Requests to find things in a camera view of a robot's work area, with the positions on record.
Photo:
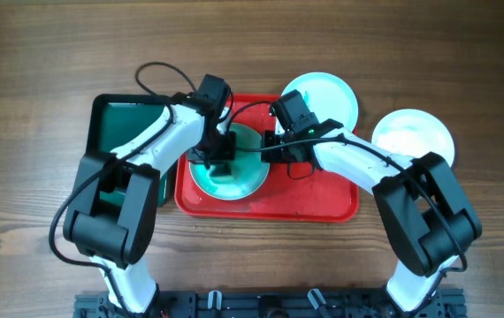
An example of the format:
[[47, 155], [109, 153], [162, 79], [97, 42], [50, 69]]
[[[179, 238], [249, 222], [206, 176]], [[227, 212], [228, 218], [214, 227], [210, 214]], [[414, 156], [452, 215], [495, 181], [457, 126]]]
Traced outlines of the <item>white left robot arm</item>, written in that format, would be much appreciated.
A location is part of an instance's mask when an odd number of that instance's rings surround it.
[[[158, 284], [144, 254], [155, 227], [161, 175], [191, 148], [200, 157], [214, 155], [224, 141], [218, 124], [235, 98], [229, 87], [188, 94], [98, 95], [89, 124], [88, 144], [73, 191], [51, 224], [62, 223], [67, 241], [88, 257], [84, 266], [102, 272], [109, 289], [95, 303], [95, 314], [164, 317]], [[111, 152], [100, 146], [108, 108], [124, 105], [134, 114], [147, 107], [149, 124]]]

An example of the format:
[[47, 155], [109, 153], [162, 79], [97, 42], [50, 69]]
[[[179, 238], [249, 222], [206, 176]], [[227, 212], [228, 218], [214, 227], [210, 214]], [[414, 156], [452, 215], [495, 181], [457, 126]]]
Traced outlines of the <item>green scrubbing sponge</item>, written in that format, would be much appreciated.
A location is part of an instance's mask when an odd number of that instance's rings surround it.
[[230, 164], [222, 162], [214, 163], [210, 166], [209, 176], [211, 178], [231, 178], [233, 173]]

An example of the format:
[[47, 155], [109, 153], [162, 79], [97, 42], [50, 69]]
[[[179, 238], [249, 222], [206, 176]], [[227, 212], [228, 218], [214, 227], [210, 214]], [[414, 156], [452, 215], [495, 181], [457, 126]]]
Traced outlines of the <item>white plate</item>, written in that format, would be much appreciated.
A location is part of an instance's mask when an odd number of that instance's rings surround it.
[[449, 166], [455, 159], [455, 144], [447, 127], [423, 110], [396, 110], [374, 128], [371, 143], [392, 153], [421, 157], [429, 152], [441, 155]]
[[236, 201], [258, 190], [268, 176], [270, 165], [261, 161], [258, 152], [236, 150], [235, 159], [228, 162], [231, 178], [211, 178], [202, 165], [189, 164], [191, 177], [207, 195], [223, 201]]
[[341, 78], [327, 72], [309, 72], [293, 79], [283, 90], [285, 95], [297, 90], [319, 122], [333, 119], [350, 132], [359, 115], [358, 101], [352, 88]]

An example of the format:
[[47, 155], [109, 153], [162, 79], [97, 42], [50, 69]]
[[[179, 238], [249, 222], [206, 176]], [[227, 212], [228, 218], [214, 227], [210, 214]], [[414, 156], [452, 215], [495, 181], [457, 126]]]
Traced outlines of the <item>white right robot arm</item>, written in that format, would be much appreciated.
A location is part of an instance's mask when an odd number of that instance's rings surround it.
[[403, 313], [422, 309], [446, 273], [467, 269], [464, 254], [482, 225], [441, 155], [396, 155], [332, 119], [300, 131], [266, 131], [260, 145], [270, 163], [310, 163], [373, 196], [399, 260], [386, 292]]

